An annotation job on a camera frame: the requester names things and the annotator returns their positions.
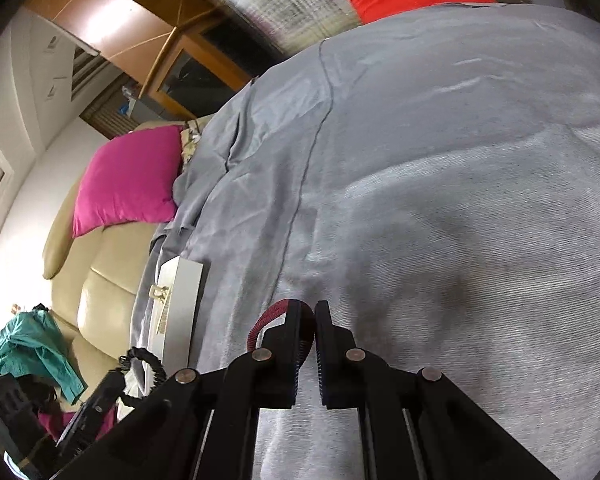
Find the pink pillow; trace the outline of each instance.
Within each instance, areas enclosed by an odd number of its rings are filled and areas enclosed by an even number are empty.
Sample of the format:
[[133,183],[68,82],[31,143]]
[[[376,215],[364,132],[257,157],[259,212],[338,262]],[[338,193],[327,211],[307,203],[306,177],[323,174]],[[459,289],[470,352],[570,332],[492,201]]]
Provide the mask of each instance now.
[[100,226],[168,222],[182,161],[181,127],[160,126],[102,146],[84,173],[74,210],[74,238]]

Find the teal cloth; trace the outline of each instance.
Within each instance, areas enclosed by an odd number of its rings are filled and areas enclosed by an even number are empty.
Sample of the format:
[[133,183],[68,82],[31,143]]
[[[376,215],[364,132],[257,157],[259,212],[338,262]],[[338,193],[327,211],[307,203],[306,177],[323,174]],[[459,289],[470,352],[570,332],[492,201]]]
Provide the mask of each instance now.
[[66,345],[60,329],[45,310],[16,314],[0,330],[0,375],[27,374],[49,377],[73,404],[86,384],[66,358]]

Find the black device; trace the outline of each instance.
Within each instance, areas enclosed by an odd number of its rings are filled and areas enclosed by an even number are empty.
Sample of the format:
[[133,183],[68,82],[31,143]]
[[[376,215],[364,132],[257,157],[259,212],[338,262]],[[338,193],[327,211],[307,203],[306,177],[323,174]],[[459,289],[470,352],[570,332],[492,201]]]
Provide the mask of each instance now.
[[0,376],[0,444],[31,480],[49,478],[58,470],[56,443],[11,374]]
[[96,441],[104,417],[115,405],[125,389],[125,377],[110,370],[100,381],[87,402],[75,413],[56,446],[56,471],[69,463]]

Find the gray bedsheet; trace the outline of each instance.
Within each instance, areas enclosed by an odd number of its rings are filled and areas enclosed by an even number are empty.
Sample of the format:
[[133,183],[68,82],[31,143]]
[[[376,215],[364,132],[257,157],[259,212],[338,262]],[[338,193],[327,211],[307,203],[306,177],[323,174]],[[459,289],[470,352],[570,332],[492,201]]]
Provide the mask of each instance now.
[[[151,263],[208,269],[191,366],[229,364],[278,299],[328,300],[560,478],[600,468],[598,24],[446,5],[323,41],[213,118],[174,196]],[[322,409],[316,377],[310,356],[298,405],[262,413],[254,478],[363,477],[356,415]]]

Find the leather armrest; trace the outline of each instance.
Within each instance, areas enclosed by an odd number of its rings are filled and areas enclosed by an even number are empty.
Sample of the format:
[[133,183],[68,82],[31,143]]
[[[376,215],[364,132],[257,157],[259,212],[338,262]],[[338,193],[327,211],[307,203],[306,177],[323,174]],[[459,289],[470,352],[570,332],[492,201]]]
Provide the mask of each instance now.
[[169,126],[170,124],[176,124],[177,126],[186,126],[186,121],[147,121],[140,124],[134,129],[135,132],[140,130],[151,130],[152,128],[160,128],[160,126]]
[[62,269],[74,243],[74,208],[81,179],[82,176],[69,190],[46,237],[45,248],[42,251],[45,266],[43,277],[46,280],[51,280]]

